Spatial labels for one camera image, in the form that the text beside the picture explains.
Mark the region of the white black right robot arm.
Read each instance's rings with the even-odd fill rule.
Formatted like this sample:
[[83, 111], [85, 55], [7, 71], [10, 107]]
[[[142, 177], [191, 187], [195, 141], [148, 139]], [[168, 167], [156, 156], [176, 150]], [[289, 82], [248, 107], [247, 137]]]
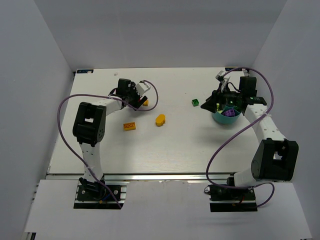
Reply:
[[240, 77], [239, 88], [229, 88], [229, 78], [218, 75], [218, 89], [214, 90], [201, 108], [213, 114], [233, 110], [243, 114], [254, 130], [259, 146], [246, 170], [231, 174], [227, 186], [253, 187], [266, 182], [292, 180], [299, 152], [298, 143], [288, 140], [268, 114], [263, 97], [257, 95], [256, 77]]

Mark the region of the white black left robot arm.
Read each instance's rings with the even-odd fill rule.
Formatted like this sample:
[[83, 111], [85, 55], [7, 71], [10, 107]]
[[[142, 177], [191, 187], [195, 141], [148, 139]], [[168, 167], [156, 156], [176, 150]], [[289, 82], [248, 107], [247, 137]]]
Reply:
[[81, 102], [78, 106], [72, 133], [81, 148], [82, 158], [87, 163], [84, 175], [79, 179], [85, 190], [102, 191], [104, 174], [100, 160], [100, 142], [105, 135], [106, 117], [127, 105], [140, 108], [148, 99], [145, 93], [151, 86], [146, 81], [134, 83], [125, 78], [118, 80], [115, 90], [97, 102]]

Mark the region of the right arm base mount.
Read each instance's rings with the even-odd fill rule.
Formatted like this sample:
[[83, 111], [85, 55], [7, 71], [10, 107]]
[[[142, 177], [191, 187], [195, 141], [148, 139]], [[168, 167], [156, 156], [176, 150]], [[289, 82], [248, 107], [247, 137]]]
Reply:
[[229, 189], [208, 185], [203, 190], [209, 196], [212, 213], [257, 212], [256, 195], [253, 189]]

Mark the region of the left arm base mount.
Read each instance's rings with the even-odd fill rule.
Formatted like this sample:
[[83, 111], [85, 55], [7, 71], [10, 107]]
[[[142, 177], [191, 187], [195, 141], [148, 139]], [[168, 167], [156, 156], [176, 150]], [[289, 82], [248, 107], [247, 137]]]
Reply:
[[[127, 186], [121, 184], [108, 184], [107, 186], [122, 207], [126, 199]], [[100, 185], [99, 190], [100, 192], [86, 189], [79, 182], [73, 208], [82, 210], [120, 210], [117, 202], [105, 187]]]

